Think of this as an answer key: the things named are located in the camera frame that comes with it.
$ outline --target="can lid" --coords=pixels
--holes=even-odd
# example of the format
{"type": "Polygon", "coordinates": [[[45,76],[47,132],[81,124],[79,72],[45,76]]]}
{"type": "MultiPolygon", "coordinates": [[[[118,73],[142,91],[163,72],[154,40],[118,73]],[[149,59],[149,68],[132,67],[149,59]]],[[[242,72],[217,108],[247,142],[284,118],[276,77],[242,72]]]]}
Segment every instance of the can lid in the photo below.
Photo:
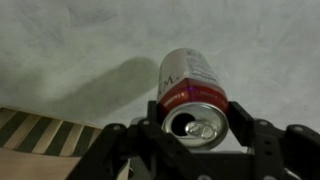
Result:
{"type": "Polygon", "coordinates": [[[162,129],[191,149],[212,149],[228,132],[224,113],[214,105],[191,102],[177,106],[165,118],[162,129]]]}

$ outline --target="white wall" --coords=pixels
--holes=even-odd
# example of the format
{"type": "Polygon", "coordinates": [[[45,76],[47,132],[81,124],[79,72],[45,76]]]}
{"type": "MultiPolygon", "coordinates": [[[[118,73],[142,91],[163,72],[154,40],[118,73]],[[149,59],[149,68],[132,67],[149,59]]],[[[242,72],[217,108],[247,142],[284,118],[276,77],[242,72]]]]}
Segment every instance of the white wall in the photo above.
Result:
{"type": "Polygon", "coordinates": [[[156,98],[164,56],[190,47],[253,116],[320,128],[319,9],[318,0],[2,0],[0,103],[129,124],[156,98]]]}

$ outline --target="can top rim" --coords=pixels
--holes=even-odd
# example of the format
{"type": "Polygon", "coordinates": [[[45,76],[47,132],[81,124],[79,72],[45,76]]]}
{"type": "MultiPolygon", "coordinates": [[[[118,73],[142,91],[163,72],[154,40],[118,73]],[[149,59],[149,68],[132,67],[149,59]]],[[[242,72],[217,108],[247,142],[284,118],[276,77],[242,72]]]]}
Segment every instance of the can top rim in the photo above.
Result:
{"type": "Polygon", "coordinates": [[[228,121],[225,114],[216,106],[204,103],[204,102],[190,102],[179,105],[165,118],[162,129],[167,133],[172,133],[180,142],[190,149],[212,149],[219,145],[227,135],[228,132],[228,121]],[[217,126],[217,135],[210,139],[199,139],[191,135],[178,136],[172,132],[172,122],[177,115],[187,113],[191,115],[200,115],[205,117],[212,117],[208,121],[213,125],[217,126]]]}

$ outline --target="pull tab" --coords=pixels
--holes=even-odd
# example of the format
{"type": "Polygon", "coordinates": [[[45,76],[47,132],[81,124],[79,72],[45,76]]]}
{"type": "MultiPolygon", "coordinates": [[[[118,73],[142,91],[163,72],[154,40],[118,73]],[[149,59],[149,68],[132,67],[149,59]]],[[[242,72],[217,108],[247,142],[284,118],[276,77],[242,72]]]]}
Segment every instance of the pull tab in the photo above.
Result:
{"type": "Polygon", "coordinates": [[[185,131],[187,134],[202,138],[204,140],[211,139],[217,136],[217,130],[210,125],[193,121],[186,125],[185,131]]]}

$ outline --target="black and white stripes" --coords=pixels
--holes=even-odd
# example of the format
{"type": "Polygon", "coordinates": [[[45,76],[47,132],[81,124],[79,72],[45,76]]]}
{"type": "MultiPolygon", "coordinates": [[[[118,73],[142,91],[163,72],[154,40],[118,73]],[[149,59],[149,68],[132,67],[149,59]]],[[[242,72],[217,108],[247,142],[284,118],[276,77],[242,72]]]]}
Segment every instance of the black and white stripes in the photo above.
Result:
{"type": "Polygon", "coordinates": [[[0,107],[0,148],[81,157],[101,129],[0,107]]]}

